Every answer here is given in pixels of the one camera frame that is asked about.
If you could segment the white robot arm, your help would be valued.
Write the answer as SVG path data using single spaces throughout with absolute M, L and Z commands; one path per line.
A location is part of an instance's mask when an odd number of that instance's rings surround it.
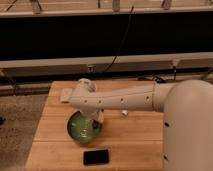
M 98 92 L 81 79 L 70 104 L 90 118 L 97 109 L 163 114 L 163 171 L 213 171 L 213 84 L 203 80 L 149 83 Z

